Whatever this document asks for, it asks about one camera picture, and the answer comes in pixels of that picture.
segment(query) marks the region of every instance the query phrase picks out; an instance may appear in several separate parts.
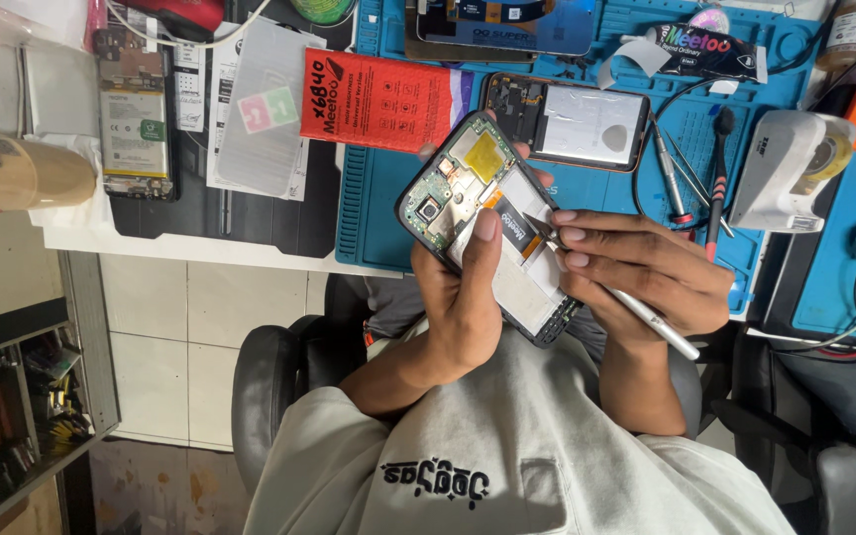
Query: black chair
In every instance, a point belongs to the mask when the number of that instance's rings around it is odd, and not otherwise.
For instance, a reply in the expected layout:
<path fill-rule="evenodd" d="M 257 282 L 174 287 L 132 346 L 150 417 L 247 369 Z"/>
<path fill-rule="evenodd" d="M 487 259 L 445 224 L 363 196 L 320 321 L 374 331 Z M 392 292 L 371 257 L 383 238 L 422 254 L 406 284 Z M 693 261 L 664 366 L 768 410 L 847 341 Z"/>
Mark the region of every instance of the black chair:
<path fill-rule="evenodd" d="M 365 364 L 362 326 L 372 314 L 367 297 L 362 277 L 331 274 L 325 315 L 303 316 L 289 328 L 264 325 L 246 335 L 233 375 L 230 424 L 237 468 L 250 494 L 286 408 Z"/>
<path fill-rule="evenodd" d="M 782 365 L 766 339 L 741 332 L 731 399 L 711 402 L 799 535 L 856 535 L 856 447 L 833 413 Z"/>

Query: blue silicone repair mat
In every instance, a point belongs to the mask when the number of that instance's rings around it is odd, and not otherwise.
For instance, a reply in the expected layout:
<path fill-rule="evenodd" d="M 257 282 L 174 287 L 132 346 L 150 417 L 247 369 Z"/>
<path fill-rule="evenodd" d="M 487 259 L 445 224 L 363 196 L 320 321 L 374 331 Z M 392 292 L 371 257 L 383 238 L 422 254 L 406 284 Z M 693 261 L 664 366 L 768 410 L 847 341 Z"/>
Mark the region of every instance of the blue silicone repair mat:
<path fill-rule="evenodd" d="M 856 322 L 853 301 L 856 260 L 849 247 L 854 235 L 856 152 L 834 194 L 821 241 L 804 278 L 801 299 L 791 320 L 795 327 L 838 333 Z"/>
<path fill-rule="evenodd" d="M 641 35 L 649 26 L 665 22 L 684 22 L 699 9 L 696 2 L 659 0 L 609 0 L 597 2 L 593 21 L 594 42 L 586 57 L 595 61 L 585 70 L 565 65 L 554 56 L 541 55 L 532 65 L 465 64 L 482 73 L 475 84 L 473 98 L 480 105 L 483 74 L 499 71 L 532 74 L 539 77 L 572 79 L 595 85 L 599 64 L 619 48 L 620 35 Z M 357 52 L 380 57 L 405 59 L 404 0 L 361 0 Z M 749 9 L 727 9 L 732 35 L 767 48 L 768 66 L 791 63 L 810 42 L 819 23 L 793 19 L 781 14 Z M 684 96 L 673 104 L 660 120 L 660 127 L 672 134 L 696 172 L 711 184 L 712 118 L 720 105 L 735 113 L 736 128 L 726 142 L 727 164 L 734 183 L 745 158 L 751 132 L 758 117 L 769 109 L 794 108 L 800 100 L 813 65 L 814 54 L 801 66 L 771 76 L 767 85 L 742 84 L 732 95 L 708 95 L 705 88 Z M 617 57 L 612 72 L 614 89 L 649 95 L 652 109 L 659 106 L 698 78 L 657 74 L 650 79 L 631 60 Z M 636 213 L 629 173 L 616 173 L 564 164 L 531 162 L 553 173 L 556 181 L 551 194 L 566 209 L 591 209 L 616 213 Z M 339 231 L 336 259 L 346 264 L 371 268 L 410 271 L 409 251 L 413 238 L 398 224 L 393 206 L 418 173 L 422 164 L 413 154 L 346 148 L 339 206 Z M 705 211 L 693 192 L 680 183 L 688 210 L 701 218 Z M 644 211 L 653 219 L 669 224 L 670 204 L 662 173 L 654 151 L 647 150 L 640 162 L 639 195 Z M 704 232 L 699 232 L 700 243 Z M 735 271 L 736 282 L 729 296 L 732 314 L 745 310 L 750 300 L 751 281 L 759 258 L 764 233 L 735 229 L 735 238 L 719 234 L 717 261 Z"/>

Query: fingernail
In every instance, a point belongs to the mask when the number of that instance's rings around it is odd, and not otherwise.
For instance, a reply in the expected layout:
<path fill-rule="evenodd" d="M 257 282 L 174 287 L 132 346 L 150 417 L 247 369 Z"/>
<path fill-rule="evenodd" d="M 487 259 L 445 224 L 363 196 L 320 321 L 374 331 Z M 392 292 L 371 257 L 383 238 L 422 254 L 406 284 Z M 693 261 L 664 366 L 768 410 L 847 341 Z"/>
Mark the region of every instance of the fingernail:
<path fill-rule="evenodd" d="M 583 268 L 589 264 L 589 257 L 582 252 L 571 251 L 567 253 L 567 266 L 571 268 Z"/>
<path fill-rule="evenodd" d="M 574 211 L 556 211 L 553 213 L 553 221 L 555 223 L 563 223 L 564 221 L 571 221 L 577 217 L 577 213 Z"/>
<path fill-rule="evenodd" d="M 437 151 L 437 147 L 430 143 L 426 143 L 422 145 L 422 148 L 419 149 L 419 160 L 422 162 L 427 162 L 428 158 L 431 158 L 431 155 L 434 154 L 434 151 Z"/>
<path fill-rule="evenodd" d="M 578 242 L 587 237 L 587 232 L 583 228 L 575 226 L 565 226 L 560 229 L 560 238 L 564 242 Z"/>
<path fill-rule="evenodd" d="M 563 260 L 563 254 L 561 254 L 558 250 L 553 251 L 553 254 L 556 256 L 556 266 L 560 268 L 560 271 L 563 271 L 564 273 L 570 271 L 569 269 L 567 269 L 567 264 Z"/>
<path fill-rule="evenodd" d="M 491 209 L 481 209 L 475 221 L 473 235 L 485 242 L 493 240 L 493 234 L 497 232 L 497 217 Z"/>

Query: black glue tube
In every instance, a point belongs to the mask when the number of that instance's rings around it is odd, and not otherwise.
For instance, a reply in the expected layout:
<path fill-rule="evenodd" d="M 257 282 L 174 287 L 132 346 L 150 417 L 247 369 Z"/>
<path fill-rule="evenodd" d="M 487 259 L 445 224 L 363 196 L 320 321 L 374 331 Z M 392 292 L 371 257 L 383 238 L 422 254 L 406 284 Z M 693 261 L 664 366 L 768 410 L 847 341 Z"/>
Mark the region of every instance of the black glue tube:
<path fill-rule="evenodd" d="M 721 76 L 765 84 L 768 69 L 765 47 L 756 47 L 725 33 L 688 24 L 661 24 L 645 36 L 624 35 L 621 42 L 645 40 L 656 43 L 672 57 L 659 68 L 663 74 Z"/>

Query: red handled brush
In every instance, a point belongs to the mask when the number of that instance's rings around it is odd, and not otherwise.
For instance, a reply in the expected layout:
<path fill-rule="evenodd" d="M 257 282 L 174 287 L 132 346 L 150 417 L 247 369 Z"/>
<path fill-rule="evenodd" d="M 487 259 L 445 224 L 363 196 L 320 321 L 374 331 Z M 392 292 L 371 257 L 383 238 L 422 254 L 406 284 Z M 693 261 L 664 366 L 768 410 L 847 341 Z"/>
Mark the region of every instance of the red handled brush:
<path fill-rule="evenodd" d="M 715 129 L 715 182 L 712 183 L 712 203 L 708 210 L 708 229 L 706 231 L 706 258 L 715 261 L 715 243 L 719 240 L 719 220 L 725 207 L 726 191 L 729 187 L 729 174 L 725 167 L 725 138 L 735 129 L 735 114 L 725 106 L 719 110 L 712 123 Z"/>

